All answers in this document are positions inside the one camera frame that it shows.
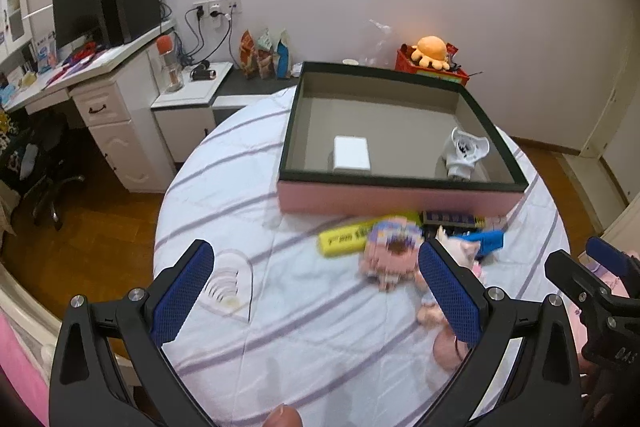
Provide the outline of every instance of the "blue marker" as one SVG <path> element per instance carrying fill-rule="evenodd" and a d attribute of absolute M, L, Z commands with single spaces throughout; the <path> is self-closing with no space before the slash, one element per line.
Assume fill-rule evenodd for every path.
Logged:
<path fill-rule="evenodd" d="M 466 235 L 454 235 L 465 241 L 479 241 L 480 250 L 476 254 L 476 261 L 480 261 L 494 250 L 504 246 L 504 232 L 502 230 L 490 230 L 489 232 L 472 232 Z"/>

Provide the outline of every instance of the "computer monitor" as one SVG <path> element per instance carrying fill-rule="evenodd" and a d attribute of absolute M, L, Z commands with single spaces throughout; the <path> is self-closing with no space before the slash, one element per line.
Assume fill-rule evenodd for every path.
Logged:
<path fill-rule="evenodd" d="M 80 37 L 100 30 L 97 0 L 53 0 L 56 46 L 60 49 Z"/>

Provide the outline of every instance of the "metal screw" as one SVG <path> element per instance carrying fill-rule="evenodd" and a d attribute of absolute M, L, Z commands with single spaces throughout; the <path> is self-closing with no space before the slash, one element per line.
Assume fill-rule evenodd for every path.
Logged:
<path fill-rule="evenodd" d="M 139 301 L 145 296 L 145 291 L 142 288 L 133 288 L 129 292 L 129 300 L 130 301 Z"/>
<path fill-rule="evenodd" d="M 73 308 L 79 308 L 84 304 L 84 297 L 82 295 L 76 295 L 71 299 L 71 306 Z"/>
<path fill-rule="evenodd" d="M 489 298 L 493 299 L 494 301 L 501 301 L 502 299 L 504 299 L 504 291 L 496 286 L 489 288 L 487 290 L 487 295 L 489 295 Z"/>
<path fill-rule="evenodd" d="M 552 306 L 562 306 L 562 299 L 558 295 L 549 295 L 549 302 Z"/>

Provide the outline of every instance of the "small white box inside box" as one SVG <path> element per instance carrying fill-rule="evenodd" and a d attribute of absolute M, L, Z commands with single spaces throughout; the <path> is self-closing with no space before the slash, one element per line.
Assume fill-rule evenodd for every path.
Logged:
<path fill-rule="evenodd" d="M 357 136 L 334 138 L 334 172 L 371 174 L 367 139 Z"/>

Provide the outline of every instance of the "round table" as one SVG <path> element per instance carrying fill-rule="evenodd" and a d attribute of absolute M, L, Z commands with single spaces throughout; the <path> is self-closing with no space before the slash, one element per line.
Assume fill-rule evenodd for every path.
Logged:
<path fill-rule="evenodd" d="M 225 120 L 166 192 L 154 275 L 194 239 L 212 245 L 216 267 L 164 352 L 222 425 L 261 425 L 274 407 L 289 403 L 305 427 L 410 426 L 449 377 L 433 360 L 437 330 L 416 322 L 420 294 L 412 284 L 381 293 L 358 274 L 357 255 L 318 253 L 316 235 L 353 218 L 280 213 L 275 186 L 293 93 L 281 90 Z M 504 248 L 484 263 L 485 284 L 540 301 L 558 291 L 544 277 L 546 256 L 569 251 L 568 241 L 539 174 L 503 136 L 529 188 L 500 224 Z M 220 307 L 225 267 L 239 274 L 235 291 L 244 305 L 232 315 Z M 492 407 L 517 347 L 511 341 L 481 409 Z"/>

